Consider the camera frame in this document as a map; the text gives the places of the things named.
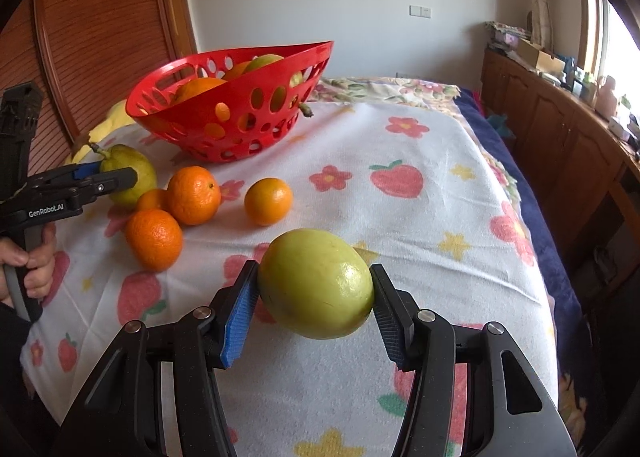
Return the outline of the person left hand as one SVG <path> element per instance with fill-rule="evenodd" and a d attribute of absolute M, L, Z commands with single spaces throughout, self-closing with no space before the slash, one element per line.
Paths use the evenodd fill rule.
<path fill-rule="evenodd" d="M 24 285 L 29 298 L 41 300 L 49 295 L 54 272 L 54 251 L 56 248 L 56 226 L 43 226 L 42 240 L 38 247 L 25 251 L 6 237 L 1 238 L 0 259 L 2 265 L 26 267 Z"/>

